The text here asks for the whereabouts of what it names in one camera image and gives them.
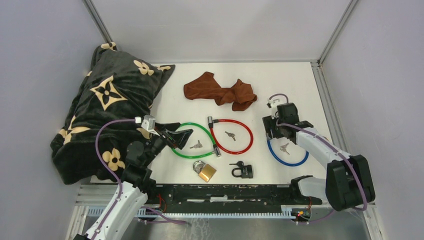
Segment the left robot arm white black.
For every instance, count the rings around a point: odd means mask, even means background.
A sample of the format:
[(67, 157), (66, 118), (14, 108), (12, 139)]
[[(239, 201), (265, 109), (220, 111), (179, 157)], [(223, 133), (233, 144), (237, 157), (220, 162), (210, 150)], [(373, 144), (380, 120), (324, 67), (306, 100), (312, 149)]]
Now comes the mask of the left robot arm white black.
[(102, 131), (115, 123), (132, 123), (141, 126), (154, 135), (147, 143), (134, 141), (128, 145), (126, 164), (121, 177), (105, 163), (102, 156), (99, 160), (117, 181), (117, 189), (108, 205), (96, 222), (83, 234), (75, 235), (76, 240), (120, 240), (130, 225), (136, 212), (145, 204), (153, 203), (157, 198), (156, 181), (151, 179), (152, 170), (149, 164), (165, 148), (183, 149), (193, 133), (192, 129), (178, 130), (179, 122), (160, 124), (148, 115), (145, 120), (137, 116), (130, 119), (112, 120), (104, 124), (95, 138), (95, 151), (98, 154), (99, 140)]

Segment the black padlock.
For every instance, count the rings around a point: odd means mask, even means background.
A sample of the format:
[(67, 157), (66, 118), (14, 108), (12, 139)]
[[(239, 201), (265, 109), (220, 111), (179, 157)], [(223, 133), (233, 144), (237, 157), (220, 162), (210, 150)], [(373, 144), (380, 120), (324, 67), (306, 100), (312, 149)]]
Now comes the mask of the black padlock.
[(253, 179), (254, 178), (253, 166), (251, 164), (238, 166), (232, 169), (231, 175), (235, 178)]

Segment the green cable lock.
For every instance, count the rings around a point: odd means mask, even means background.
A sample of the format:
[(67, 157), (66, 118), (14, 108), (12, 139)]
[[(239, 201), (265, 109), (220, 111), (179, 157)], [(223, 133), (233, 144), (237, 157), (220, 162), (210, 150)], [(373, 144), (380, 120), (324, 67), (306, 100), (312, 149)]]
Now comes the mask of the green cable lock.
[(212, 134), (209, 130), (207, 130), (204, 126), (202, 126), (198, 123), (195, 123), (195, 122), (184, 122), (184, 123), (180, 124), (180, 127), (185, 127), (185, 126), (194, 126), (194, 127), (201, 129), (202, 131), (204, 131), (208, 135), (208, 137), (209, 137), (209, 139), (212, 143), (213, 150), (210, 151), (210, 152), (207, 152), (207, 153), (199, 154), (199, 155), (185, 155), (185, 154), (179, 153), (176, 149), (172, 148), (171, 150), (175, 155), (177, 155), (181, 158), (184, 158), (184, 159), (201, 159), (201, 158), (205, 158), (205, 157), (208, 157), (208, 156), (211, 156), (211, 155), (215, 155), (217, 158), (222, 156), (221, 151), (220, 151), (216, 141), (214, 140), (214, 137), (212, 136)]

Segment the black padlock key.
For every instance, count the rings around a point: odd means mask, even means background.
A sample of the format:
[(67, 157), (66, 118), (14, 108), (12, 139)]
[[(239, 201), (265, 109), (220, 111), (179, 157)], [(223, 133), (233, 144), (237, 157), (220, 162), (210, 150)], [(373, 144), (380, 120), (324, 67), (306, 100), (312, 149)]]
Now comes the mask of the black padlock key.
[(238, 166), (239, 168), (244, 166), (244, 162), (243, 161), (238, 161), (236, 163), (230, 163), (230, 166)]

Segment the red cable lock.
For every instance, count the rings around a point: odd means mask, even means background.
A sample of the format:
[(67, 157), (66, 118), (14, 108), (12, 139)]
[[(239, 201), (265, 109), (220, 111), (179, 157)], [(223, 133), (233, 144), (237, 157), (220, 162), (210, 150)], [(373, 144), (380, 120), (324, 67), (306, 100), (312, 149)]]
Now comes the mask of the red cable lock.
[[(239, 151), (232, 151), (232, 150), (229, 150), (229, 149), (226, 149), (225, 147), (223, 147), (219, 143), (219, 141), (217, 140), (216, 135), (215, 135), (215, 132), (214, 132), (214, 125), (217, 124), (217, 123), (231, 123), (231, 124), (235, 124), (235, 125), (239, 125), (239, 126), (243, 127), (248, 132), (248, 134), (249, 134), (249, 143), (248, 143), (247, 147), (244, 148), (244, 149), (242, 149), (242, 150), (239, 150)], [(219, 150), (222, 150), (222, 151), (224, 151), (227, 154), (230, 154), (230, 155), (241, 155), (241, 154), (244, 154), (248, 150), (251, 149), (251, 147), (252, 147), (252, 145), (254, 143), (254, 135), (253, 135), (252, 130), (246, 124), (244, 124), (244, 123), (242, 123), (242, 122), (240, 122), (238, 120), (228, 119), (228, 118), (214, 119), (212, 116), (208, 116), (207, 117), (207, 125), (208, 125), (208, 128), (209, 128), (209, 132), (210, 132), (210, 134), (212, 136), (212, 139), (215, 142), (214, 147), (217, 147)]]

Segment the brass padlock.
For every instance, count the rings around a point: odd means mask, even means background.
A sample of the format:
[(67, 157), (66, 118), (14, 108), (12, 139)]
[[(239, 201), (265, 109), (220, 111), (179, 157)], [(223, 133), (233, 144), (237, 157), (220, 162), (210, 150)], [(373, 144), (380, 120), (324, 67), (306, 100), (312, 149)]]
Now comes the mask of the brass padlock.
[(195, 161), (193, 163), (192, 168), (197, 173), (197, 175), (206, 183), (208, 183), (217, 172), (214, 167), (201, 160)]

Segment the green lock keys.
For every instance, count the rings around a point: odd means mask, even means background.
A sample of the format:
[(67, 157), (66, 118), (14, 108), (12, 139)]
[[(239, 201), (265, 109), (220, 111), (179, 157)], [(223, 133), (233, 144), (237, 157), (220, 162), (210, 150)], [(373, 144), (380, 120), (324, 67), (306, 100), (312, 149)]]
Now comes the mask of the green lock keys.
[(198, 140), (196, 144), (190, 147), (190, 149), (199, 149), (202, 147), (203, 147), (202, 143), (200, 142), (200, 140)]

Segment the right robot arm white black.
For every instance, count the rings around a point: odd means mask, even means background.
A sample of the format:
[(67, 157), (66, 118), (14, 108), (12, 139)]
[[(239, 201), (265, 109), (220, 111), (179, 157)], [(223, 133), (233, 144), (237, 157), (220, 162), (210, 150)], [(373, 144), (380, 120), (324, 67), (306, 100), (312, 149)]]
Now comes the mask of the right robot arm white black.
[(365, 211), (376, 198), (368, 160), (352, 155), (332, 144), (307, 120), (301, 121), (296, 105), (269, 100), (269, 116), (262, 119), (267, 144), (286, 138), (305, 150), (325, 169), (326, 177), (304, 175), (291, 180), (289, 199), (302, 204), (309, 197), (328, 202), (338, 212), (347, 209)]

